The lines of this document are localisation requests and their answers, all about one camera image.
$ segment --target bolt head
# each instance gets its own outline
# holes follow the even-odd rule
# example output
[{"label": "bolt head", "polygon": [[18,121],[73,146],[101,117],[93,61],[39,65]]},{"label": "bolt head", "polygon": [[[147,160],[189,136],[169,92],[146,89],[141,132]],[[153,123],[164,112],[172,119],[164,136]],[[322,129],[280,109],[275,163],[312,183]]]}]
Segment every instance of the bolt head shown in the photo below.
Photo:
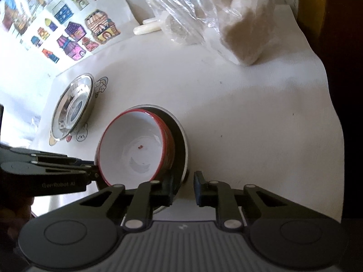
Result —
[{"label": "bolt head", "polygon": [[235,219],[224,221],[224,227],[228,229],[237,229],[240,228],[241,226],[242,222]]},{"label": "bolt head", "polygon": [[143,223],[142,221],[140,220],[128,220],[126,223],[125,223],[125,226],[129,229],[138,229],[138,228],[141,228],[143,226]]}]

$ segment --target metal bowl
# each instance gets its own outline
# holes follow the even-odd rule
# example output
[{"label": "metal bowl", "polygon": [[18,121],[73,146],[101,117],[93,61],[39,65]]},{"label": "metal bowl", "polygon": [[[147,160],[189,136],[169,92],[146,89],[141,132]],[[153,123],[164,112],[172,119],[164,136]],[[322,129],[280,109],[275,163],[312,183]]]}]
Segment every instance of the metal bowl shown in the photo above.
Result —
[{"label": "metal bowl", "polygon": [[50,129],[61,141],[80,129],[87,121],[95,102],[94,79],[89,73],[76,77],[63,92],[56,105]]}]

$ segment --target white tablecloth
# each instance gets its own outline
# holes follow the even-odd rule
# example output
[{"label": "white tablecloth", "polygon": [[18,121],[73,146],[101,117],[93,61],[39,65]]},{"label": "white tablecloth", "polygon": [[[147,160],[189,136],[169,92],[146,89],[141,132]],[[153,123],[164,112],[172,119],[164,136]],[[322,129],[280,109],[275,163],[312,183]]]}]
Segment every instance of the white tablecloth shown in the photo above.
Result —
[{"label": "white tablecloth", "polygon": [[[242,189],[254,183],[340,220],[344,191],[343,133],[330,100],[322,62],[289,6],[275,10],[276,36],[251,67],[236,66],[202,46],[179,46],[162,32],[135,36],[58,76],[33,149],[93,160],[107,124],[125,109],[155,104],[171,111],[189,141],[190,171]],[[89,72],[108,77],[88,120],[87,138],[49,146],[50,122],[69,82]],[[42,214],[97,190],[36,198]],[[156,219],[214,219],[195,204],[192,179]]]}]

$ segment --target plastic bag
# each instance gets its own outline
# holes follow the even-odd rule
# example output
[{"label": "plastic bag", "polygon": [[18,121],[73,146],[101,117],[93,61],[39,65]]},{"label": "plastic bag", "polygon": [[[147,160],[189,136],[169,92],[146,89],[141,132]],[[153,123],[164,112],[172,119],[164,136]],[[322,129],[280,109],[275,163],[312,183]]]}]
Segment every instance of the plastic bag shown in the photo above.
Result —
[{"label": "plastic bag", "polygon": [[146,0],[173,41],[202,43],[236,64],[251,65],[270,41],[272,0]]}]

